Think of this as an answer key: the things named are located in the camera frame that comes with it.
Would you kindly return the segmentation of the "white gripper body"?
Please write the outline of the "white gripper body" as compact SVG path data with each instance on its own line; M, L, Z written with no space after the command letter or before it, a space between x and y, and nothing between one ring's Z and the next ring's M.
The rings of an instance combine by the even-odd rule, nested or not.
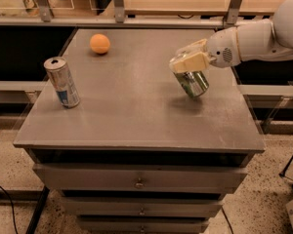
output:
M211 64L216 67L236 66L241 63L235 27L217 31L207 40Z

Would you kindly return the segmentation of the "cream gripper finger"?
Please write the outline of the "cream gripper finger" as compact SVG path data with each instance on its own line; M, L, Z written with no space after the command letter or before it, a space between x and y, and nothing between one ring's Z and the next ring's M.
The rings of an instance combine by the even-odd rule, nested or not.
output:
M207 53L207 39L201 39L193 42L185 47L176 51L177 57L187 57L194 54L206 54Z
M209 58L205 53L181 53L173 57L169 67L174 73L202 71L209 66Z

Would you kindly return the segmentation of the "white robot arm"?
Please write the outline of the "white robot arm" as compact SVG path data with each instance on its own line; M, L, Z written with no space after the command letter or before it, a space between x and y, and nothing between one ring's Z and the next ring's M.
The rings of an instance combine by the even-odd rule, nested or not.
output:
M285 0L272 19L223 29L179 49L169 66L180 74L249 60L293 60L293 0Z

